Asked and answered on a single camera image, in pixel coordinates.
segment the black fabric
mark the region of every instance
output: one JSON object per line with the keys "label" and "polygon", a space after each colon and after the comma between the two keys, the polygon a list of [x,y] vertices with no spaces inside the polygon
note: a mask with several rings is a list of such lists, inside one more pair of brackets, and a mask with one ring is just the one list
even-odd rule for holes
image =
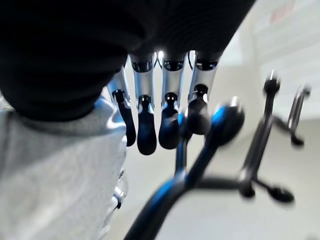
{"label": "black fabric", "polygon": [[32,119],[82,117],[128,53],[223,51],[253,2],[3,0],[0,90]]}

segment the black sleeve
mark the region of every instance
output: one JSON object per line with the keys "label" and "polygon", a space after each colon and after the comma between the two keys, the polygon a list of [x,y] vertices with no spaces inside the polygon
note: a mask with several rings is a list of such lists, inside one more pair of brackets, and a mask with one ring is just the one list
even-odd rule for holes
{"label": "black sleeve", "polygon": [[68,121],[86,115],[128,52],[154,34],[153,4],[150,0],[1,1],[3,96],[31,119]]}

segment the robotic finger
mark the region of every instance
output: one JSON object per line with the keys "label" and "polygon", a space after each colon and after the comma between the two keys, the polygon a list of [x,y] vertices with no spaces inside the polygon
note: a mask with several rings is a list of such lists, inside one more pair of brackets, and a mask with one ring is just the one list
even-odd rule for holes
{"label": "robotic finger", "polygon": [[159,143],[165,149],[175,149],[179,144],[178,114],[183,84],[185,54],[166,55],[162,62],[161,125]]}
{"label": "robotic finger", "polygon": [[138,109],[137,146],[143,155],[151,155],[157,147],[154,118],[153,55],[153,52],[142,56],[130,55]]}
{"label": "robotic finger", "polygon": [[119,108],[126,125],[127,146],[132,146],[136,141],[135,123],[132,117],[130,95],[124,67],[117,72],[107,85],[112,102]]}

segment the gray fabric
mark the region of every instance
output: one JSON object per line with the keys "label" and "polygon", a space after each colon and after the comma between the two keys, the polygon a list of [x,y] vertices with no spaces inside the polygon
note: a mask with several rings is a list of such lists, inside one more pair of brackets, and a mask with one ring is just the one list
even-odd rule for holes
{"label": "gray fabric", "polygon": [[69,122],[0,111],[0,240],[100,239],[125,134],[121,115],[103,98]]}

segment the gray sweatshirt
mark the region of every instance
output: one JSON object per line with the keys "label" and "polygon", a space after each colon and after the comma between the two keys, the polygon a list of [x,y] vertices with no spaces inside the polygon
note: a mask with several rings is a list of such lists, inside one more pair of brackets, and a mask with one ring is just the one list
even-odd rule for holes
{"label": "gray sweatshirt", "polygon": [[122,117],[104,98],[69,122],[0,111],[0,240],[103,238],[126,143]]}

